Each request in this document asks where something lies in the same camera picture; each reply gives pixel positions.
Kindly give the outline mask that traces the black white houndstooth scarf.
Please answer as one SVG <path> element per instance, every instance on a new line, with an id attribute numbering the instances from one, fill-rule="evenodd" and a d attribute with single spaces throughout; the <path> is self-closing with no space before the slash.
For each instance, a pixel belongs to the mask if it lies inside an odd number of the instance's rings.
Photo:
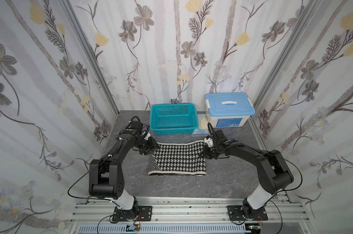
<path id="1" fill-rule="evenodd" d="M 201 156 L 205 142 L 158 143 L 149 158 L 148 175 L 205 176 L 206 163 Z"/>

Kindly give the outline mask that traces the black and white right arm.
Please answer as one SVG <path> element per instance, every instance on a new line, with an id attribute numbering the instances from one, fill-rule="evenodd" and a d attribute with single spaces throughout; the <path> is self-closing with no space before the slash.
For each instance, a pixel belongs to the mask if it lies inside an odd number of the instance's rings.
<path id="1" fill-rule="evenodd" d="M 210 130 L 200 156 L 217 160 L 222 154 L 228 158 L 238 157 L 256 167 L 259 185 L 243 200 L 241 208 L 246 220 L 253 220 L 262 214 L 267 202 L 294 182 L 293 174 L 279 151 L 256 149 L 236 140 L 228 140 L 222 130 Z"/>

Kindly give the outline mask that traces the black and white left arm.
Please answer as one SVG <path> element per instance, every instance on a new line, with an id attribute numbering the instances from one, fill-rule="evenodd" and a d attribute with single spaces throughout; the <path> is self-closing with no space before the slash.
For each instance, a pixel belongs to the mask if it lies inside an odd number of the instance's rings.
<path id="1" fill-rule="evenodd" d="M 148 135 L 149 129 L 139 117 L 132 117 L 117 135 L 117 142 L 108 153 L 90 162 L 89 195 L 117 206 L 112 216 L 114 222 L 124 219 L 133 221 L 140 217 L 137 199 L 125 190 L 122 163 L 133 148 L 141 155 L 150 155 L 160 149 L 153 137 Z"/>

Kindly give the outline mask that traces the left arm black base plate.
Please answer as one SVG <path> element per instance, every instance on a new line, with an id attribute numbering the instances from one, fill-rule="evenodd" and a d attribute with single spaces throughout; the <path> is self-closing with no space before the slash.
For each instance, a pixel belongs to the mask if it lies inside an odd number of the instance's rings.
<path id="1" fill-rule="evenodd" d="M 109 221 L 111 223 L 125 221 L 149 222 L 152 218 L 152 211 L 152 206 L 134 206 L 131 210 L 123 210 L 116 207 Z"/>

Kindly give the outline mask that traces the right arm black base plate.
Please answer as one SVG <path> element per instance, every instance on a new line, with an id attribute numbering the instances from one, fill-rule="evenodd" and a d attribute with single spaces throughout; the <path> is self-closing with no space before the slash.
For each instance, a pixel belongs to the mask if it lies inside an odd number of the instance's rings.
<path id="1" fill-rule="evenodd" d="M 253 210 L 249 205 L 227 206 L 230 221 L 267 221 L 269 218 L 264 207 Z"/>

